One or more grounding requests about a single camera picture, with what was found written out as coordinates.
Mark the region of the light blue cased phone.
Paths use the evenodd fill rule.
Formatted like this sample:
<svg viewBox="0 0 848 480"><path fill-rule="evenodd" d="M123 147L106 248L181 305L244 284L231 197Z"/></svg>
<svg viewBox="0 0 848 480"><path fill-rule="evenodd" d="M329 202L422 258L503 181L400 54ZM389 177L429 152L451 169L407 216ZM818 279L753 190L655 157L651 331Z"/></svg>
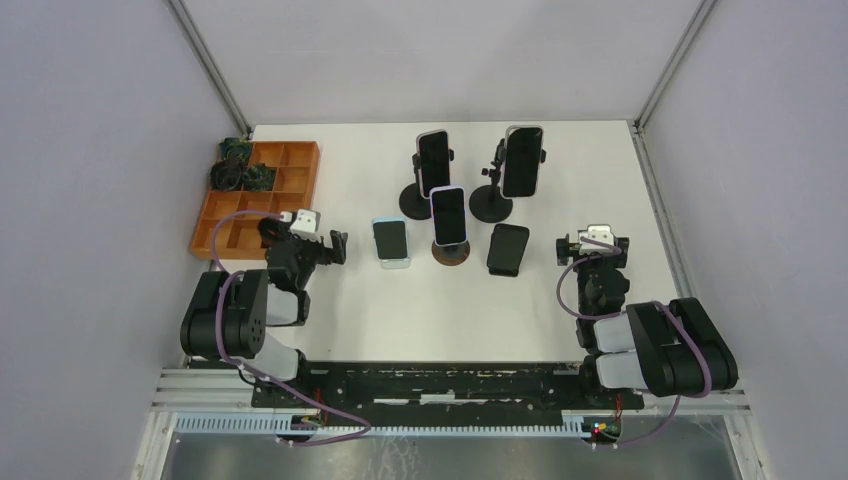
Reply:
<svg viewBox="0 0 848 480"><path fill-rule="evenodd" d="M406 221L403 217L378 217L372 221L377 258L400 261L409 258Z"/></svg>

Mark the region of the brown round base stand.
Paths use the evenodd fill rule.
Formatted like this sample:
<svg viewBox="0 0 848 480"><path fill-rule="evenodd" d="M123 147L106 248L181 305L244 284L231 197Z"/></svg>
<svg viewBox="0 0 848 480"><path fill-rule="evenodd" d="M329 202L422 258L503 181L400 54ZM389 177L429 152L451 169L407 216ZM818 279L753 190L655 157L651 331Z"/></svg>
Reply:
<svg viewBox="0 0 848 480"><path fill-rule="evenodd" d="M470 250L470 243L468 241L448 246L440 246L435 242L431 244L433 258L444 266L461 265L468 259Z"/></svg>

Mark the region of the lilac cased phone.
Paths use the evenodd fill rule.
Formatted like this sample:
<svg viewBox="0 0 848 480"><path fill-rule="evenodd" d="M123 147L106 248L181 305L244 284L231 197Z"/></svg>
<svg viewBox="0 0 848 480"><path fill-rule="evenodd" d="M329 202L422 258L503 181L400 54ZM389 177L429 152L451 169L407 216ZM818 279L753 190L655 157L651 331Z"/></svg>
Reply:
<svg viewBox="0 0 848 480"><path fill-rule="evenodd" d="M440 247L467 241L465 192L461 186L436 187L430 192L434 243Z"/></svg>

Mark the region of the silver white phone stand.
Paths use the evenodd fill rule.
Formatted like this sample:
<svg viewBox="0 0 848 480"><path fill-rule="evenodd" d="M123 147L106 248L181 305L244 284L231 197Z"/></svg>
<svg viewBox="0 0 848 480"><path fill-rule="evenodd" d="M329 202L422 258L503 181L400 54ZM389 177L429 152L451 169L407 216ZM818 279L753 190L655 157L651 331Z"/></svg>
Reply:
<svg viewBox="0 0 848 480"><path fill-rule="evenodd" d="M396 258L396 259L381 259L380 265L385 270L399 270L409 268L411 265L410 258Z"/></svg>

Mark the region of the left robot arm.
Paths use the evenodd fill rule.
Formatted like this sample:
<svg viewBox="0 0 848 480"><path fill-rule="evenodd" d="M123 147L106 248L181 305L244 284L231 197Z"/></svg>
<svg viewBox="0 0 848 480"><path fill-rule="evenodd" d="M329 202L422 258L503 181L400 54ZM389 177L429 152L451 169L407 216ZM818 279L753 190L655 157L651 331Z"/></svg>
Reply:
<svg viewBox="0 0 848 480"><path fill-rule="evenodd" d="M267 267L201 275L180 328L190 357L221 360L264 382L276 378L275 392L290 407L306 405L313 379L300 372L305 355L273 339L271 328L302 326L311 297L307 284L318 266L343 265L348 234L332 230L331 244L316 233L314 212L286 212L258 221Z"/></svg>

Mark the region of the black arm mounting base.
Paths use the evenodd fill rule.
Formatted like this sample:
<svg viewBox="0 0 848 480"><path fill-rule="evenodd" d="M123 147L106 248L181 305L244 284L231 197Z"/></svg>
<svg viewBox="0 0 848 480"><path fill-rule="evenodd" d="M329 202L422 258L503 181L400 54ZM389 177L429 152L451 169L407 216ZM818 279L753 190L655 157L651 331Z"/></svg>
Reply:
<svg viewBox="0 0 848 480"><path fill-rule="evenodd" d="M557 426L561 413L638 410L641 396L592 387L577 362L308 361L291 386L343 411L330 427Z"/></svg>

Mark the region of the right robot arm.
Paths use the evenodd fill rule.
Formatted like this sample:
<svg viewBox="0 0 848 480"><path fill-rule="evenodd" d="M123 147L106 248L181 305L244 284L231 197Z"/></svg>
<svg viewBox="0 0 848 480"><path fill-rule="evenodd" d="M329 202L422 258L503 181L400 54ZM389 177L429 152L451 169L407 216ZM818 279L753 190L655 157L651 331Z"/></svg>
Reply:
<svg viewBox="0 0 848 480"><path fill-rule="evenodd" d="M602 408L618 390L703 398L737 385L736 359L698 299L627 301L628 238L594 225L556 240L555 249L563 273L576 276L576 307L567 305L562 279L555 295L589 354L577 382L585 405Z"/></svg>

